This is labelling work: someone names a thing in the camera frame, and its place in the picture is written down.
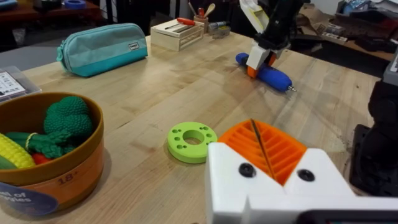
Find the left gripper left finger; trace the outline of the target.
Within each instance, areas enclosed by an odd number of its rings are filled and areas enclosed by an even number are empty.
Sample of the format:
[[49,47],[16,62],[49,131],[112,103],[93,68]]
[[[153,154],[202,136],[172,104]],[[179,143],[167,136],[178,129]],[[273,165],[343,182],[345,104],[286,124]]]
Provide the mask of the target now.
[[249,196],[284,194],[261,142],[261,124],[245,120],[210,144],[205,168],[207,223],[240,223]]

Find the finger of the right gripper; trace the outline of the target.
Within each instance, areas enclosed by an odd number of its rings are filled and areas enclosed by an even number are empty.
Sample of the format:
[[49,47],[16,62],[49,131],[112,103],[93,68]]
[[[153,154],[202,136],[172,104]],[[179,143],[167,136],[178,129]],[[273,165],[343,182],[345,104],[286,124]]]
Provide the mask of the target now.
[[251,78],[256,78],[259,67],[264,63],[270,54],[270,49],[263,49],[258,45],[253,45],[246,61],[247,73]]
[[269,52],[269,55],[268,55],[267,58],[266,58],[266,64],[267,64],[268,66],[272,66],[273,63],[274,63],[277,59],[279,59],[279,57],[281,56],[282,52],[283,52],[285,49],[289,49],[290,46],[291,46],[291,44],[288,43],[286,46],[284,46],[284,47],[282,47],[282,48],[280,48],[280,49],[271,49],[270,52]]

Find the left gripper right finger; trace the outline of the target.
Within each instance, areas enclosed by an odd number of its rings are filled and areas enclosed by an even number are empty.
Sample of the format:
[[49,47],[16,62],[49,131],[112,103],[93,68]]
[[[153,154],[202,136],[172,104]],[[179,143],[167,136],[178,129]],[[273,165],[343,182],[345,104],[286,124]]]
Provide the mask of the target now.
[[308,148],[287,133],[252,120],[264,172],[289,194],[310,197],[354,197],[328,154]]

